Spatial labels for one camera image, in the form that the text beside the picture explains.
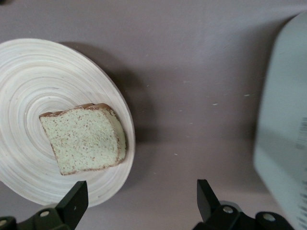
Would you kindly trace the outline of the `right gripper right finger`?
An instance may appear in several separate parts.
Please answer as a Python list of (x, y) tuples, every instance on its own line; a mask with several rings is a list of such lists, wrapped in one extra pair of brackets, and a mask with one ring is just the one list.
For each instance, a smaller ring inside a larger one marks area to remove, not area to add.
[(221, 204), (207, 180), (197, 181), (197, 205), (202, 218), (195, 230), (292, 230), (281, 215), (262, 211), (249, 217), (230, 203)]

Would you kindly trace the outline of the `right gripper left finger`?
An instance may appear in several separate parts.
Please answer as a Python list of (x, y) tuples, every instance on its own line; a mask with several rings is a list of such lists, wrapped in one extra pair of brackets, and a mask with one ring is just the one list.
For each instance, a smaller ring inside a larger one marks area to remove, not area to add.
[(0, 218), (2, 230), (74, 230), (89, 205), (86, 181), (78, 181), (55, 207), (47, 207), (18, 223), (13, 216)]

